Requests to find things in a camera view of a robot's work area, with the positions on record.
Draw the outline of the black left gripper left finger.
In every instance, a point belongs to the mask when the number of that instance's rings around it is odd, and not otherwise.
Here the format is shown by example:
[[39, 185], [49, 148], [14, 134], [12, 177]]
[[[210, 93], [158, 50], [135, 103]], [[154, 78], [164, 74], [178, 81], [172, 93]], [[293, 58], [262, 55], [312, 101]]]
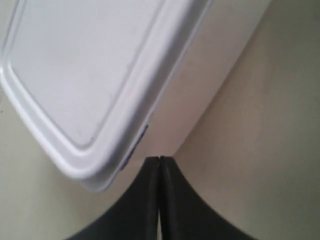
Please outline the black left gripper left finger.
[[123, 195], [99, 218], [69, 240], [156, 240], [158, 238], [158, 157], [148, 157]]

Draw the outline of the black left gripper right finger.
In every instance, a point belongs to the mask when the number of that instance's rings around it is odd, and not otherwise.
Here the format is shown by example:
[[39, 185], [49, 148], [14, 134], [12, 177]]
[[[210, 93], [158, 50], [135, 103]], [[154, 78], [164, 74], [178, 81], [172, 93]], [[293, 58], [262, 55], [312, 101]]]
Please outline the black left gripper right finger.
[[163, 240], [252, 240], [193, 189], [173, 157], [159, 160], [158, 207]]

